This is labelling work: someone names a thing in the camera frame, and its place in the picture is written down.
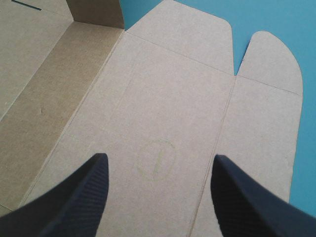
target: cardboard edge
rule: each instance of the cardboard edge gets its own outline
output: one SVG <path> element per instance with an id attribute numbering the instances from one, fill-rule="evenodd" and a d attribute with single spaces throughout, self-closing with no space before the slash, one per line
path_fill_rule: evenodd
<path id="1" fill-rule="evenodd" d="M 247 47 L 247 49 L 246 49 L 246 51 L 245 51 L 245 54 L 244 54 L 244 56 L 243 56 L 243 58 L 242 58 L 242 63 L 241 63 L 241 65 L 240 65 L 239 69 L 238 69 L 237 76 L 242 77 L 242 75 L 240 75 L 239 72 L 240 72 L 240 69 L 241 69 L 241 67 L 242 67 L 242 64 L 244 63 L 244 58 L 245 58 L 245 55 L 246 55 L 246 53 L 247 53 L 247 50 L 249 49 L 249 47 L 250 47 L 250 45 L 251 45 L 251 41 L 260 38 L 262 34 L 265 34 L 265 35 L 267 35 L 268 37 L 272 38 L 272 39 L 275 41 L 275 43 L 277 43 L 278 45 L 282 46 L 283 49 L 285 49 L 285 50 L 289 53 L 289 55 L 291 55 L 293 63 L 296 64 L 297 68 L 298 68 L 299 71 L 300 71 L 300 93 L 299 93 L 299 95 L 302 95 L 302 96 L 303 96 L 303 92 L 304 92 L 304 89 L 303 89 L 303 76 L 302 76 L 301 67 L 300 67 L 300 65 L 299 65 L 299 63 L 298 63 L 298 61 L 297 61 L 297 59 L 295 58 L 295 56 L 294 56 L 294 54 L 292 53 L 292 51 L 286 46 L 286 44 L 285 44 L 280 38 L 278 38 L 277 36 L 275 36 L 274 34 L 272 34 L 272 33 L 269 32 L 269 31 L 256 31 L 256 32 L 251 36 L 250 42 L 249 42 L 249 44 L 248 44 L 248 47 Z"/>

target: cardboard panel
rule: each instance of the cardboard panel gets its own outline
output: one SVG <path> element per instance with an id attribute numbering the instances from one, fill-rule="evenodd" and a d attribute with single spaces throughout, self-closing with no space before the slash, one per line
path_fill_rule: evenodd
<path id="1" fill-rule="evenodd" d="M 98 236 L 186 236 L 233 82 L 124 34 L 29 199 L 106 152 L 110 191 Z"/>
<path id="2" fill-rule="evenodd" d="M 71 23 L 50 11 L 0 1 L 0 120 Z"/>
<path id="3" fill-rule="evenodd" d="M 5 214 L 8 214 L 10 212 L 9 209 L 3 207 L 3 206 L 0 206 L 0 217 L 1 216 L 4 216 Z"/>
<path id="4" fill-rule="evenodd" d="M 232 29 L 221 18 L 172 0 L 164 0 L 128 32 L 234 74 Z"/>
<path id="5" fill-rule="evenodd" d="M 282 41 L 269 32 L 259 31 L 252 36 L 249 48 L 239 76 L 303 95 L 300 67 Z"/>
<path id="6" fill-rule="evenodd" d="M 119 0 L 66 0 L 75 21 L 124 29 Z"/>
<path id="7" fill-rule="evenodd" d="M 0 123 L 0 203 L 16 208 L 122 30 L 73 23 Z"/>
<path id="8" fill-rule="evenodd" d="M 267 51 L 274 48 L 276 52 L 284 52 L 285 46 L 273 35 L 259 32 L 253 36 L 241 68 L 258 77 L 237 76 L 215 154 L 227 155 L 256 181 L 288 201 L 302 96 L 282 89 L 286 84 L 284 77 L 275 82 L 281 88 L 267 85 L 272 79 L 266 75 L 287 75 L 288 70 L 299 68 L 291 54 L 282 54 L 285 58 L 280 64 L 276 64 L 274 53 L 271 61 L 268 55 L 261 57 L 261 52 L 265 51 L 263 45 L 267 46 Z M 260 74 L 259 65 L 272 71 Z M 288 80 L 298 85 L 301 78 L 297 75 Z M 192 237 L 204 236 L 222 236 L 210 195 L 210 175 L 192 233 Z"/>
<path id="9" fill-rule="evenodd" d="M 73 20 L 66 0 L 22 0 L 22 2 Z"/>

